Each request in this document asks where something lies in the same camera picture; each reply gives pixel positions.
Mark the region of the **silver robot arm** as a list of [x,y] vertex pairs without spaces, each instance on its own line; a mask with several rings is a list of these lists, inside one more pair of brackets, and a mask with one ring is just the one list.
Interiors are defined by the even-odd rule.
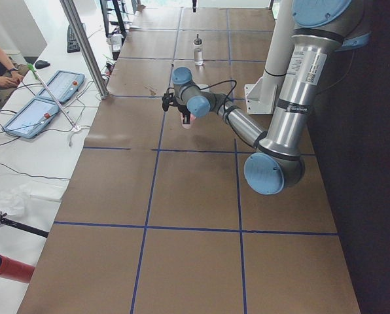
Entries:
[[371,6],[371,1],[282,1],[263,75],[245,86],[246,111],[228,95],[200,88],[186,67],[173,70],[173,91],[164,94],[162,107],[177,107],[185,125],[219,115],[254,149],[243,168],[249,186],[277,194],[303,177],[298,143],[321,74],[332,53],[367,44]]

